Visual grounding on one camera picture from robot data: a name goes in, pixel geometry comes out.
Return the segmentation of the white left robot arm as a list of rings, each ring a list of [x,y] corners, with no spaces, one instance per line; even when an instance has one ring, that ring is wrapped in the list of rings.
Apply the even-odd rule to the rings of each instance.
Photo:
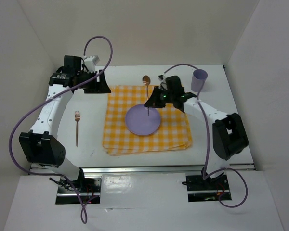
[[[68,177],[69,187],[80,192],[86,186],[84,172],[66,158],[66,149],[58,141],[59,125],[68,102],[78,84],[86,94],[108,94],[108,86],[102,71],[96,70],[99,57],[64,57],[64,65],[49,80],[48,103],[42,107],[38,119],[29,132],[19,135],[19,142],[27,158],[33,164],[47,167],[55,174]]]

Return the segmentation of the copper spoon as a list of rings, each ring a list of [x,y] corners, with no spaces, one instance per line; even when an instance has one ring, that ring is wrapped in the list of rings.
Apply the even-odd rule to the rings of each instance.
[[[149,87],[149,85],[150,85],[150,83],[151,83],[151,79],[150,79],[150,77],[149,77],[148,75],[144,75],[144,76],[142,77],[142,82],[143,82],[143,84],[146,86],[146,98],[147,98],[147,100],[148,100],[148,99],[149,99],[148,87]]]

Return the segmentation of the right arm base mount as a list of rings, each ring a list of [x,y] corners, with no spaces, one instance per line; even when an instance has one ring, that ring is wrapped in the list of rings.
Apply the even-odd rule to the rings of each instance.
[[[186,175],[182,185],[187,188],[189,202],[231,201],[231,192],[227,176],[223,173],[216,180],[204,180],[201,174]]]

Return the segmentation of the copper fork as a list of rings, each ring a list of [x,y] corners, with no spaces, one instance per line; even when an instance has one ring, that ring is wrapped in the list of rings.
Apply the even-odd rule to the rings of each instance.
[[[75,122],[76,122],[76,146],[78,147],[79,140],[79,121],[80,121],[80,113],[79,111],[75,112]]]

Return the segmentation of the purple plastic cup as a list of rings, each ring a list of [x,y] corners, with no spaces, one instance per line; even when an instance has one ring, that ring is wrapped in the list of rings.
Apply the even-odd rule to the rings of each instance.
[[[203,69],[197,69],[193,72],[191,81],[191,90],[194,92],[199,92],[201,87],[208,78],[208,73]]]

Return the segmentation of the purple plastic plate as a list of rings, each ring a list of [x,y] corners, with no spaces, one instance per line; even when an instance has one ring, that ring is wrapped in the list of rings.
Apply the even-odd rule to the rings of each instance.
[[[125,114],[127,129],[139,136],[148,136],[155,133],[161,124],[161,115],[155,108],[144,107],[137,104]]]

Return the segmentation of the yellow checkered cloth napkin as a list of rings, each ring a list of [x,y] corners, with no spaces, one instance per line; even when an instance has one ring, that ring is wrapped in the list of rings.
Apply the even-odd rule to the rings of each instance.
[[[103,147],[109,155],[185,150],[192,146],[188,118],[172,105],[144,107],[153,86],[115,85],[108,95]]]

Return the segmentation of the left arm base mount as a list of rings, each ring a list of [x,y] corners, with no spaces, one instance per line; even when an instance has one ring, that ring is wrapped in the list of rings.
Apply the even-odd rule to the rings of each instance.
[[[64,178],[55,180],[49,177],[49,180],[55,183],[57,188],[56,205],[76,205],[80,204],[76,192]],[[73,181],[73,184],[79,193],[81,201],[84,204],[99,204],[101,200],[101,177],[85,178],[82,184]]]

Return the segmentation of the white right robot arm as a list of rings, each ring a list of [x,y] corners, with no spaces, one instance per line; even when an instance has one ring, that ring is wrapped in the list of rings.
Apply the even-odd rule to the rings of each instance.
[[[210,189],[228,169],[230,158],[249,144],[242,119],[238,113],[227,114],[201,101],[200,93],[185,92],[178,76],[158,77],[161,83],[154,88],[158,90],[158,102],[154,106],[172,104],[181,112],[205,123],[207,151],[200,182],[204,188]]]

